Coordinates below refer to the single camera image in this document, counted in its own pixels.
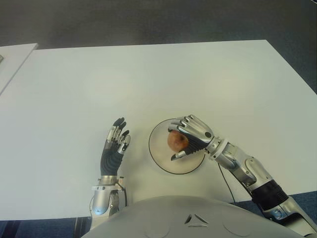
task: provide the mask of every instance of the white desk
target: white desk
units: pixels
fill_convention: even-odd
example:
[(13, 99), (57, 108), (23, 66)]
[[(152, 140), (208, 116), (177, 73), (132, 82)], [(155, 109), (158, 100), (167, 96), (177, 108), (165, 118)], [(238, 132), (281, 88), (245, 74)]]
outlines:
[[(172, 175), (148, 138), (195, 114), (257, 157), (288, 194), (317, 189), (317, 96), (267, 41), (36, 50), (0, 97), (0, 220), (89, 216), (109, 127), (125, 116), (131, 204), (183, 194), (231, 201), (216, 163)], [(238, 201), (250, 197), (225, 173)]]
[(36, 47), (37, 44), (0, 47), (0, 55), (4, 57), (3, 61), (0, 62), (0, 95)]

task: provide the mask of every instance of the gray carpet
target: gray carpet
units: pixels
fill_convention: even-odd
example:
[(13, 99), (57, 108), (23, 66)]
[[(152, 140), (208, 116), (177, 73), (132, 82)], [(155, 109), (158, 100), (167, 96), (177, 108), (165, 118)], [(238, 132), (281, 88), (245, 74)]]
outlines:
[(0, 46), (266, 39), (317, 92), (316, 11), (311, 0), (1, 0)]
[[(317, 222), (317, 191), (292, 195), (302, 209)], [(236, 206), (262, 216), (258, 207), (251, 201), (238, 202)], [(18, 221), (17, 227), (8, 228), (7, 221), (0, 221), (2, 238), (79, 238), (89, 231), (90, 218), (69, 218), (50, 220)]]

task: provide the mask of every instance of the robotic hand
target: robotic hand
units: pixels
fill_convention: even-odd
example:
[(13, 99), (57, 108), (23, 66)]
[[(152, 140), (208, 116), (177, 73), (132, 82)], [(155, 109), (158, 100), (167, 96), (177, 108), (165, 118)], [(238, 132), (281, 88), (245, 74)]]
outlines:
[(117, 171), (122, 162), (122, 157), (131, 140), (131, 137), (128, 135), (128, 130), (120, 135), (126, 124), (124, 118), (119, 118), (110, 128), (101, 156), (100, 168), (102, 176), (117, 175)]
[(292, 197), (285, 194), (262, 164), (227, 139), (215, 137), (212, 130), (194, 115), (174, 120), (168, 131), (176, 130), (188, 138), (189, 145), (171, 160), (205, 149), (211, 160), (229, 170), (242, 184), (263, 215), (302, 236), (316, 235), (317, 226)]
[(131, 139), (128, 130), (121, 134), (125, 126), (124, 118), (116, 120), (107, 136), (100, 163), (101, 178), (98, 179), (98, 185), (92, 188), (95, 195), (90, 203), (92, 216), (90, 230), (118, 211), (119, 196), (116, 184), (119, 183), (117, 171)]

